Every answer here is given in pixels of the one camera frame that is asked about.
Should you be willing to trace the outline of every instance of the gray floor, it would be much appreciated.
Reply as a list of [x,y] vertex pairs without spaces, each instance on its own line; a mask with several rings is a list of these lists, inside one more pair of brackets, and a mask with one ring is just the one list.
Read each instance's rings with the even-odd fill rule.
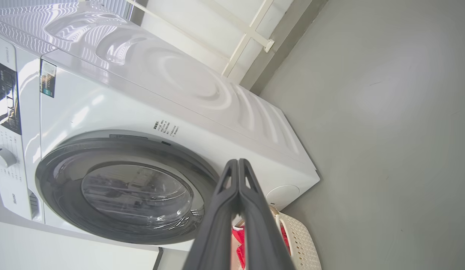
[[329,0],[261,97],[322,180],[325,270],[465,269],[465,0]]

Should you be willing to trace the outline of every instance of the white washing machine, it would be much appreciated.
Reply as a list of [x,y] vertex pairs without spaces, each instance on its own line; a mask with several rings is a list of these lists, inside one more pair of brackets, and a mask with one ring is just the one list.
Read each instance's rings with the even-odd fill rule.
[[319,181],[279,109],[104,7],[0,10],[0,192],[12,212],[188,250],[238,158],[279,209]]

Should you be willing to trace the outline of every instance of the white plastic basket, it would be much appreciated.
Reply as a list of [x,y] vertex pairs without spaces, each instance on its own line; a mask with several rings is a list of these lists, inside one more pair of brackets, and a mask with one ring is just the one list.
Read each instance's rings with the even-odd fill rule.
[[279,231],[281,224],[284,227],[291,249],[291,260],[296,270],[321,270],[318,252],[306,226],[286,214],[280,212],[273,214]]

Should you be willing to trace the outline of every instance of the washing machine door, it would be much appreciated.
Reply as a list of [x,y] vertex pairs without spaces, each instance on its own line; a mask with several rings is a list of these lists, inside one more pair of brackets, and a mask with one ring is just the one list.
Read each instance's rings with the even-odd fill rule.
[[60,145],[36,171],[45,203],[67,222],[149,245],[193,239],[218,178],[190,151],[131,137]]

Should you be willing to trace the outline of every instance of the wall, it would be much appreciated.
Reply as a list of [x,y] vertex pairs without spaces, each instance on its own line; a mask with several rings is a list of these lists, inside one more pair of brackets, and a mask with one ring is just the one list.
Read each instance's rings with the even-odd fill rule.
[[[217,2],[249,24],[259,10],[262,0],[217,0]],[[258,33],[269,38],[291,2],[292,0],[274,0],[258,26]],[[243,36],[238,28],[200,0],[149,0],[147,8],[228,56],[233,54]],[[211,53],[154,17],[145,15],[141,26],[219,73],[227,64],[228,59]],[[262,46],[251,39],[236,66],[232,69],[229,79],[239,84],[261,50]]]
[[329,0],[261,94],[321,181],[324,270],[465,269],[465,0]]
[[1,270],[151,270],[157,255],[0,222]]

